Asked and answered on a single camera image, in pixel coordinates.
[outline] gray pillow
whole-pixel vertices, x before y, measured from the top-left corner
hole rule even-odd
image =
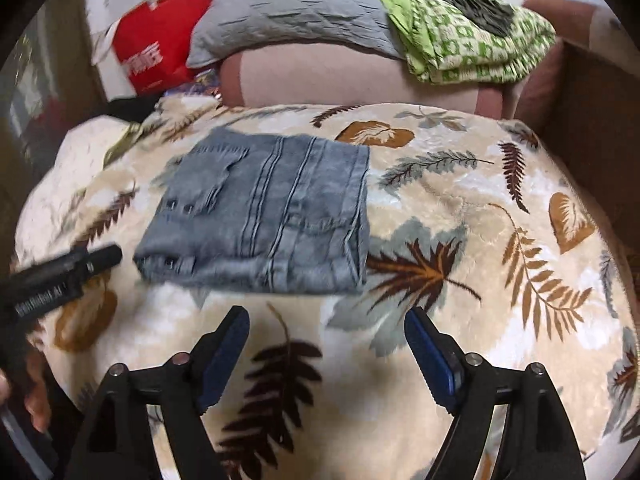
[[[193,29],[187,67],[252,46],[299,40],[355,44],[404,59],[380,0],[213,0]]]

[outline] red shopping bag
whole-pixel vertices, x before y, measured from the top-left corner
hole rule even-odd
[[[189,82],[185,66],[191,31],[211,0],[158,0],[128,12],[118,24],[113,49],[138,94]]]

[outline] denim garment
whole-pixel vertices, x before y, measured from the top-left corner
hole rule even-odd
[[[216,128],[185,155],[134,254],[153,282],[357,292],[369,245],[367,146]]]

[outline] beige floral blanket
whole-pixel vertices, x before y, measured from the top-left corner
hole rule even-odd
[[[421,480],[451,418],[433,402],[404,339],[403,316],[419,305],[463,350],[493,365],[545,364],[587,469],[638,436],[628,267],[596,224],[596,208],[523,124],[413,105],[228,109],[180,97],[166,98],[152,119],[132,146],[110,152],[103,171],[127,125],[100,118],[71,132],[18,226],[21,265],[73,244],[122,247],[120,266],[44,323],[47,358],[79,406],[114,362],[159,365],[242,304],[252,324],[247,345],[204,416],[230,478]],[[172,162],[220,124],[371,147],[360,297],[140,280],[131,257]],[[286,371],[252,374],[285,351]],[[255,402],[264,395],[278,402]],[[252,410],[262,416],[238,422]],[[158,410],[150,409],[150,422],[163,474],[178,478]],[[503,422],[497,410],[478,478],[489,478]],[[592,468],[589,478],[607,475]]]

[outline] green and white patterned fabric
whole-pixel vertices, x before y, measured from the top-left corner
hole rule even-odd
[[[510,34],[500,38],[443,0],[381,1],[402,39],[409,70],[421,82],[518,81],[556,42],[551,23],[523,7],[514,7]]]

